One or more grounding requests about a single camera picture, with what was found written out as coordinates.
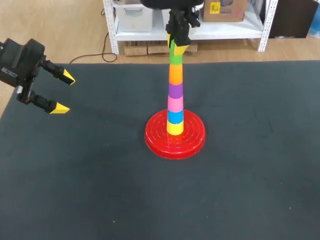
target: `white plastic bin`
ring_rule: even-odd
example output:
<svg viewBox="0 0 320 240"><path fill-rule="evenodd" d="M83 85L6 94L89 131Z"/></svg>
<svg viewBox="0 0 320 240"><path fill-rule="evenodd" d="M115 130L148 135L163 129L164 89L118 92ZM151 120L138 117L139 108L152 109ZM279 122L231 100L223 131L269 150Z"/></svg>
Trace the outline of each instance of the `white plastic bin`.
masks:
<svg viewBox="0 0 320 240"><path fill-rule="evenodd" d="M148 32L152 30L154 10L142 4L117 4L113 2L112 5L123 32Z"/></svg>

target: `red circular base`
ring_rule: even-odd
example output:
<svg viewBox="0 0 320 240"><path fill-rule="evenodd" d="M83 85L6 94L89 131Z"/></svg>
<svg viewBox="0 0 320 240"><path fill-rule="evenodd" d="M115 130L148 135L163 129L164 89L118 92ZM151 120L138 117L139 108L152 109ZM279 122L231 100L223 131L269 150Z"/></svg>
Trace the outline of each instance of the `red circular base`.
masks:
<svg viewBox="0 0 320 240"><path fill-rule="evenodd" d="M167 110L162 110L146 124L144 139L151 151L172 160L185 159L199 152L206 140L205 125L201 119L184 110L184 131L173 136L167 132L167 114Z"/></svg>

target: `black cable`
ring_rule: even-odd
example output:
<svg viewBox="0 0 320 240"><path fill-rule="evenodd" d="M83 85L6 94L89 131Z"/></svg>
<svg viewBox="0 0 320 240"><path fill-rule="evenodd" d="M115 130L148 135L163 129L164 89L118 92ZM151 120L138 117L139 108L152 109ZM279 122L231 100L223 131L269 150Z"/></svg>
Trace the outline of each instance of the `black cable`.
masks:
<svg viewBox="0 0 320 240"><path fill-rule="evenodd" d="M103 12L103 11L104 11L104 9L101 10L101 13L100 13L101 16L103 16L103 15L106 14L106 13ZM107 37L108 37L108 35L109 35L109 32L107 32L106 35L105 35L102 53L99 53L99 54L87 54L87 55L77 56L76 58L72 59L72 60L69 62L69 64L72 64L72 63L73 63L75 60L77 60L77 59L84 58L84 57L93 57L93 56L101 56L102 59L103 59L106 63L113 63L113 62L115 62L115 61L117 60L118 56L117 56L116 54L112 53L112 52L105 52L106 42L107 42ZM109 54L115 56L114 60L108 61L108 60L105 59L104 55L109 55Z"/></svg>

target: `shelf post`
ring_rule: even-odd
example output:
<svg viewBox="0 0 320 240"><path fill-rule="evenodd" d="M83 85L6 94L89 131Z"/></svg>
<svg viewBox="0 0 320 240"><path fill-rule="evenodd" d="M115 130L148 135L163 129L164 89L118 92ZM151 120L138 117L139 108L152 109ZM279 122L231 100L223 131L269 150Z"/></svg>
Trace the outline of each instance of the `shelf post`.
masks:
<svg viewBox="0 0 320 240"><path fill-rule="evenodd" d="M278 0L269 0L267 2L269 2L269 5L268 3L266 3L267 12L265 15L258 52L264 52L266 50L272 22L274 20L277 5L278 5Z"/></svg>
<svg viewBox="0 0 320 240"><path fill-rule="evenodd" d="M106 18L106 24L108 26L109 38L111 43L111 49L114 54L119 54L118 42L116 40L118 18L114 17L114 7L112 6L112 0L103 0L104 12Z"/></svg>

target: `floor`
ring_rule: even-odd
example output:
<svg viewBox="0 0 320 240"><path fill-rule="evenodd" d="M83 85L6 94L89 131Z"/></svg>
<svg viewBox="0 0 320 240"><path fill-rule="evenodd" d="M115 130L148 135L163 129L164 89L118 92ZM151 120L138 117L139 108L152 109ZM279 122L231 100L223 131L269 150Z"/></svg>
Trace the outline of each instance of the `floor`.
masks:
<svg viewBox="0 0 320 240"><path fill-rule="evenodd" d="M47 59L68 63L85 54L102 51L107 24L102 0L3 0L0 1L0 42L11 38L25 44L33 38L46 46ZM266 52L257 52L257 40L204 41L196 55L186 56L185 63L320 60L320 40L270 39ZM106 52L110 52L107 43ZM116 64L164 64L167 57L120 55ZM103 63L100 56L87 57L75 63ZM0 82L0 116L13 88Z"/></svg>

